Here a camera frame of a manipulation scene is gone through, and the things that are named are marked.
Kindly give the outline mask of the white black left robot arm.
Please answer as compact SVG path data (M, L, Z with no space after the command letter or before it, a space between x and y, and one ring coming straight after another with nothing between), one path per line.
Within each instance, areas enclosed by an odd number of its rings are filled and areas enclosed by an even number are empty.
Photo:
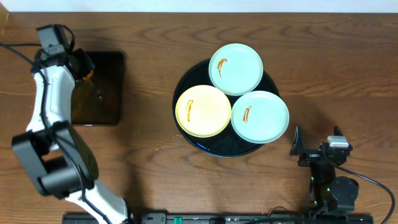
M99 178L98 164L76 125L115 125L121 117L121 52L74 52L36 60L34 112L12 149L43 196L75 203L97 223L132 223L127 202Z

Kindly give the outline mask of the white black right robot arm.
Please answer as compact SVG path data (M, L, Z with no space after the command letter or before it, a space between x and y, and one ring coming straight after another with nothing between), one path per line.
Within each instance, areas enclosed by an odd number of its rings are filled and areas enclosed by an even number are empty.
M298 156L298 166L309 167L311 170L309 197L315 205L310 211L312 218L318 215L347 214L354 210L359 184L352 178L336 176L335 172L336 168L347 161L352 150L352 145L338 127L334 128L334 134L328 136L318 149L306 148L303 132L296 127L289 154Z

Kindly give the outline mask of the yellow plate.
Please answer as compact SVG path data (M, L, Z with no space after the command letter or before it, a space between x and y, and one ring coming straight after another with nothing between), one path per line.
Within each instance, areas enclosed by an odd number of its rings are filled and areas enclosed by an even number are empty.
M175 106L178 125L188 134L209 138L222 132L231 119L231 103L219 89L197 85L184 91Z

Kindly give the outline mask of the orange green sponge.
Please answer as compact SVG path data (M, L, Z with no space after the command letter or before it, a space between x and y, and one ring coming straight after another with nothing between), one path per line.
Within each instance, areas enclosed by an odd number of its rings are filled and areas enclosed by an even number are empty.
M83 77L84 80L89 80L94 74L94 70L91 70L89 74L87 74L87 76Z

